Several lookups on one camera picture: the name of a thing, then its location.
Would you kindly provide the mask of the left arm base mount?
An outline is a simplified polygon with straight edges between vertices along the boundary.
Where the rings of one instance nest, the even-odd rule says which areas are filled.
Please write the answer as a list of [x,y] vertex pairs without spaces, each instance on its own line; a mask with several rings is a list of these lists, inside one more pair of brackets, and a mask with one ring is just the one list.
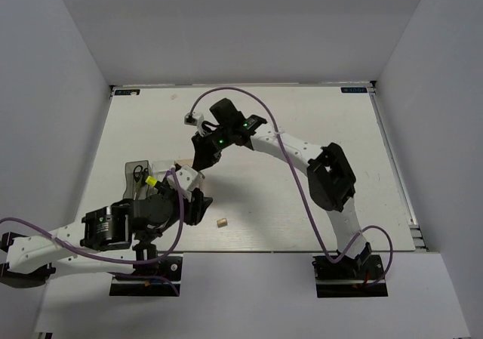
[[110,297],[179,297],[183,255],[168,256],[157,267],[135,269],[130,274],[114,275]]

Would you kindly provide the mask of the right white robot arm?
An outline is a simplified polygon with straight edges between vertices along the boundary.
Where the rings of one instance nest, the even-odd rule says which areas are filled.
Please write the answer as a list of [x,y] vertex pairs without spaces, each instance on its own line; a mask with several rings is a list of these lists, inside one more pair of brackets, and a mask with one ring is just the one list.
[[185,124],[197,129],[192,137],[193,168],[202,171],[214,166],[222,151],[231,145],[244,146],[288,163],[290,169],[306,176],[308,196],[328,214],[338,253],[330,258],[330,263],[352,278],[365,272],[372,250],[355,212],[355,174],[342,148],[335,143],[317,146],[277,130],[263,117],[246,117],[227,98],[216,102],[210,111],[215,123],[194,112],[184,118]]

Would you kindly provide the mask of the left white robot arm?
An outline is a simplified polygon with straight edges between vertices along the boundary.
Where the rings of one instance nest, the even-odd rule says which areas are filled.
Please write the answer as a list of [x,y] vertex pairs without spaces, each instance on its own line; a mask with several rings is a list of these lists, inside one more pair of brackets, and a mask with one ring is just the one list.
[[185,198],[169,188],[145,199],[122,199],[51,232],[37,228],[34,236],[5,233],[1,282],[37,288],[51,278],[75,273],[153,277],[177,246],[173,242],[160,252],[154,240],[173,225],[199,224],[212,202],[200,189]]

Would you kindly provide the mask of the yellow capped highlighter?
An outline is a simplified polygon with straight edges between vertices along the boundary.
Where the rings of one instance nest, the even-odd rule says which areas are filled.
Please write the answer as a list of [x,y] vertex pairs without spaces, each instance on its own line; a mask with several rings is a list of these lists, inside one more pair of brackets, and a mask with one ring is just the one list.
[[152,176],[148,176],[145,179],[145,183],[157,191],[162,191],[165,188],[165,179],[157,180]]

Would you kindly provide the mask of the black handled scissors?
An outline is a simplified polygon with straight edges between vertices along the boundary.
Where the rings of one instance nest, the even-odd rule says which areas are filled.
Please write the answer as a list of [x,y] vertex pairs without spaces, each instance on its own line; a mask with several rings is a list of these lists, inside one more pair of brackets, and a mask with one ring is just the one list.
[[132,174],[135,183],[144,183],[149,176],[149,168],[143,167],[142,165],[136,165]]

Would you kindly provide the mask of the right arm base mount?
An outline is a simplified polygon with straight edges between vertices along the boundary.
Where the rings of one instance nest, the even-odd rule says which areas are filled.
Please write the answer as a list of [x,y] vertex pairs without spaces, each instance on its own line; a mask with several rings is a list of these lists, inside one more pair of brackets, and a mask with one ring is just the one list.
[[314,256],[317,298],[388,297],[381,256],[373,254],[362,268],[354,273],[339,263],[332,264],[325,256]]

